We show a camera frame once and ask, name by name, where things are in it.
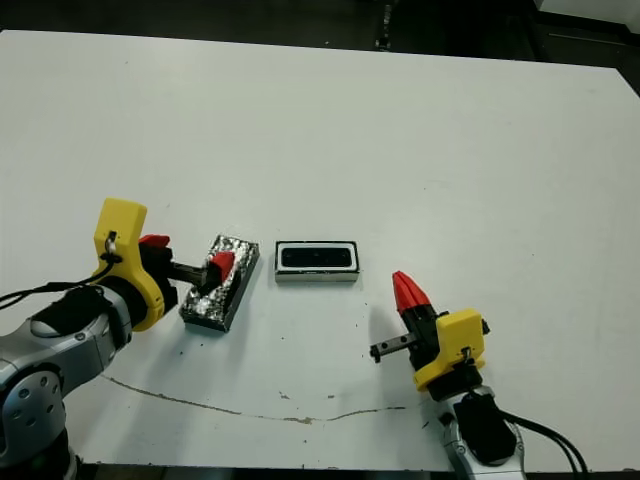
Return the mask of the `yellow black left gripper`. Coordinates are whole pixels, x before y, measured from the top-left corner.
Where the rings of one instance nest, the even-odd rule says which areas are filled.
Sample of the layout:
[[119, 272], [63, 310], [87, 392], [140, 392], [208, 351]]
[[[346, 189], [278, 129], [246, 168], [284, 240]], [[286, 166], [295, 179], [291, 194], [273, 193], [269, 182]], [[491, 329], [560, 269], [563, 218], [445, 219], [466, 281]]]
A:
[[126, 299], [137, 332], [150, 329], [177, 304], [173, 280], [208, 295], [226, 281], [235, 263], [231, 251], [216, 253], [204, 267], [174, 261], [168, 235], [142, 233], [146, 214], [140, 203], [107, 198], [94, 233], [100, 266], [111, 267], [97, 282]]

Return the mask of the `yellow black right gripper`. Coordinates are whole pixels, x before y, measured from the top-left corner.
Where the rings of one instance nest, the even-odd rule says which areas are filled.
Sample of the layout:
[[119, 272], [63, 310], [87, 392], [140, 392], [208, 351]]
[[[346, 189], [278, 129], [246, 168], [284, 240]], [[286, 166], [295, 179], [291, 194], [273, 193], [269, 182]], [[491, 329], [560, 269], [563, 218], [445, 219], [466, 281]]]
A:
[[392, 274], [396, 309], [407, 332], [370, 346], [375, 362], [406, 350], [414, 369], [413, 382], [420, 392], [443, 401], [482, 385], [484, 336], [488, 327], [474, 309], [438, 314], [427, 294], [407, 274]]

